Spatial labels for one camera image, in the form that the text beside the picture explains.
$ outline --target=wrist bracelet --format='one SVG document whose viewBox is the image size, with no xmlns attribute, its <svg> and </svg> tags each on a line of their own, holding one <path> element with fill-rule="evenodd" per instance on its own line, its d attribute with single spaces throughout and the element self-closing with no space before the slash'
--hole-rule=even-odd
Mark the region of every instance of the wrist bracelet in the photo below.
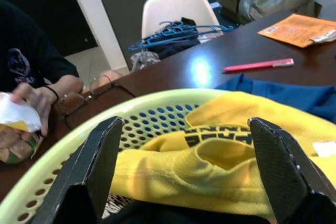
<svg viewBox="0 0 336 224">
<path fill-rule="evenodd" d="M 54 89 L 52 89 L 51 87 L 49 87 L 49 86 L 44 86 L 44 87 L 47 88 L 47 89 L 49 89 L 51 92 L 54 93 L 54 95 L 56 96 L 56 101 L 55 102 L 57 102 L 58 99 L 59 99 L 58 93 Z"/>
</svg>

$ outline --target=tiled floor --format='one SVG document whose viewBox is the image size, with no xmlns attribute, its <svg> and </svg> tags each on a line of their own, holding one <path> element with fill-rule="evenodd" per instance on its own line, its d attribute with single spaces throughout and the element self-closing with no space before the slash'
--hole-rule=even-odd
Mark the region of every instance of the tiled floor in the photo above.
<svg viewBox="0 0 336 224">
<path fill-rule="evenodd" d="M 77 67 L 78 73 L 85 85 L 104 70 L 110 69 L 106 58 L 99 47 L 94 47 L 66 57 Z"/>
</svg>

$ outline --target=black door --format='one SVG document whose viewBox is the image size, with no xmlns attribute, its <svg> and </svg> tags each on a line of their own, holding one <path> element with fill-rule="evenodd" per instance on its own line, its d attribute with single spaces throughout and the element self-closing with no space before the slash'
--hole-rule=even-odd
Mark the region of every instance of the black door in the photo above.
<svg viewBox="0 0 336 224">
<path fill-rule="evenodd" d="M 97 46 L 76 0 L 8 0 L 28 14 L 64 56 Z"/>
</svg>

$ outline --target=blue cloth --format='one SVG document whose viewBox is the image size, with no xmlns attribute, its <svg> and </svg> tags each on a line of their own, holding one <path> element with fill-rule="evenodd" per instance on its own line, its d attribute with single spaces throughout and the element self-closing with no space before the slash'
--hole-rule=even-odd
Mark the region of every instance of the blue cloth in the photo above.
<svg viewBox="0 0 336 224">
<path fill-rule="evenodd" d="M 333 86 L 298 86 L 255 81 L 240 74 L 217 89 L 259 95 L 336 123 L 336 89 Z"/>
</svg>

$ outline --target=person's hand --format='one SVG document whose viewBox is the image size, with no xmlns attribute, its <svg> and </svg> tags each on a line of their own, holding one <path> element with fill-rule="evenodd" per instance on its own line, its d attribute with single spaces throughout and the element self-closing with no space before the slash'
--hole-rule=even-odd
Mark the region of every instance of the person's hand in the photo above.
<svg viewBox="0 0 336 224">
<path fill-rule="evenodd" d="M 48 134 L 48 118 L 51 105 L 56 101 L 56 96 L 47 88 L 41 87 L 34 89 L 27 83 L 20 83 L 12 92 L 10 100 L 12 102 L 26 101 L 32 106 L 41 118 L 41 133 L 43 136 Z M 28 141 L 32 133 L 24 132 L 21 134 L 23 140 Z"/>
</svg>

